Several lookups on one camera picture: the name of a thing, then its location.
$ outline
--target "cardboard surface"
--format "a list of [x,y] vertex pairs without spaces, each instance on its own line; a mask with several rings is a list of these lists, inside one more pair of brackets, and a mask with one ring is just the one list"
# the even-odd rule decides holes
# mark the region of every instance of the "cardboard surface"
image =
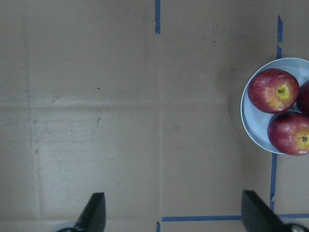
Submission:
[[[276,58],[309,59],[306,1],[13,0],[0,7],[0,226],[52,231],[104,191],[107,232],[268,204],[272,155],[240,99]],[[309,213],[308,157],[278,156],[275,212]],[[309,225],[307,219],[300,219]],[[161,231],[244,231],[239,220]]]

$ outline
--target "red apple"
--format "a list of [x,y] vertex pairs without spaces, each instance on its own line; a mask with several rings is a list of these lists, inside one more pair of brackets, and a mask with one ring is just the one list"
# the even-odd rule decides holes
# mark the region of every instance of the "red apple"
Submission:
[[301,112],[309,116],[309,81],[303,83],[299,88],[296,104]]
[[296,78],[281,69],[266,69],[258,73],[248,86],[248,96],[259,110],[277,114],[288,110],[299,92]]
[[275,115],[269,122],[267,135],[282,153],[294,156],[309,153],[309,117],[302,113],[286,111]]

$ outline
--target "apple stem cavity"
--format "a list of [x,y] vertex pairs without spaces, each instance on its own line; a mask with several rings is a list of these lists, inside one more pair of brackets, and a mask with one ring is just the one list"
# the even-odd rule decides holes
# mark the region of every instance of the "apple stem cavity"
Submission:
[[307,136],[303,136],[303,137],[301,137],[301,139],[303,140],[303,143],[308,141],[308,137]]

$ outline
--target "bowl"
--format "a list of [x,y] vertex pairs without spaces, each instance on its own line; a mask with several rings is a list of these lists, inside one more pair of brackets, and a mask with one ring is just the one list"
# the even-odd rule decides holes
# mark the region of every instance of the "bowl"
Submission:
[[[275,114],[268,114],[258,110],[251,103],[248,96],[249,83],[259,72],[269,68],[277,68],[289,72],[298,80],[299,86],[301,86],[305,81],[309,80],[309,61],[299,58],[281,58],[274,60],[256,71],[248,81],[242,94],[240,114],[243,126],[249,137],[261,148],[272,153],[283,154],[273,147],[267,136],[268,123]],[[289,110],[299,111],[296,104]]]

